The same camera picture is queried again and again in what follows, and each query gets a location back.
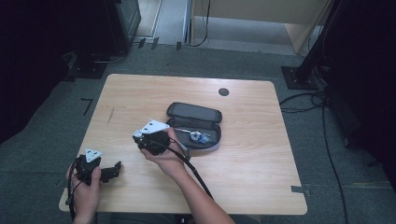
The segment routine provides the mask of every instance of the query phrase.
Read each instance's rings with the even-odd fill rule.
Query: gray carpet
[[[59,83],[28,126],[0,146],[0,223],[71,222],[69,214],[58,208],[63,192],[57,187],[58,181],[64,179],[68,165],[77,156],[109,74],[269,80],[282,100],[305,91],[288,90],[280,66],[298,66],[303,60],[299,56],[259,52],[133,46],[124,59],[107,66],[102,79],[77,78]],[[93,99],[85,116],[88,102],[81,98]],[[311,103],[303,97],[287,106],[309,107]],[[345,223],[340,191],[323,139],[321,109],[283,116],[308,212],[304,216],[262,216],[262,223]],[[349,223],[394,223],[396,195],[381,166],[368,167],[375,159],[367,152],[344,148],[342,132],[330,108],[325,109],[325,119]],[[99,223],[108,223],[108,214],[100,214]]]

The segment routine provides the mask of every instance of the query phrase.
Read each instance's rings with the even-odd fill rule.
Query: black case
[[[191,140],[189,133],[175,131],[177,139],[185,147],[195,149],[217,149],[221,138],[219,123],[222,120],[221,112],[199,105],[185,103],[172,103],[169,105],[166,115],[171,117],[166,123],[175,129],[187,130],[208,134],[212,142],[202,144]]]

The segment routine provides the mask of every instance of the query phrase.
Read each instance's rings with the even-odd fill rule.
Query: table top
[[[221,88],[229,95],[220,95]],[[102,168],[122,162],[120,176],[102,184],[99,212],[190,212],[178,186],[145,159],[132,138],[150,119],[166,122],[173,102],[222,113],[219,149],[198,153],[191,163],[227,213],[306,213],[304,195],[291,191],[301,182],[273,83],[139,75],[107,78],[78,153],[103,152]],[[63,211],[66,195],[59,203]]]

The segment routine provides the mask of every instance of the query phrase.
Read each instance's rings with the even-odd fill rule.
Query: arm
[[[93,216],[99,207],[100,176],[101,169],[100,167],[96,167],[92,172],[91,185],[88,186],[85,183],[80,183],[80,181],[73,175],[72,186],[73,188],[76,188],[73,197],[76,211],[76,217],[73,221],[74,224],[90,224],[92,222]]]
[[[172,128],[169,129],[168,135],[177,141]],[[171,143],[169,147],[182,153],[176,143]],[[173,152],[166,150],[162,155],[153,156],[147,150],[142,149],[142,153],[146,159],[157,163],[163,172],[177,183],[196,223],[234,223],[230,216],[187,173],[184,162]]]

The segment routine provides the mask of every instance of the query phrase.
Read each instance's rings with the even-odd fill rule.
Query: hand
[[[183,155],[183,150],[175,142],[178,142],[175,130],[173,128],[169,128],[166,132],[168,132],[168,136],[171,138],[171,144],[169,147]],[[147,160],[157,163],[163,172],[172,178],[175,178],[180,172],[187,172],[186,168],[184,167],[184,162],[177,155],[175,155],[175,153],[168,149],[166,149],[163,154],[158,156],[153,156],[146,149],[142,149],[141,152],[145,155]]]
[[[66,174],[66,178],[69,177],[69,172],[70,168]],[[73,197],[76,210],[74,223],[91,223],[93,220],[100,201],[100,177],[100,167],[96,167],[92,171],[92,182],[90,186],[79,181],[75,175],[72,175],[72,188],[76,188]]]

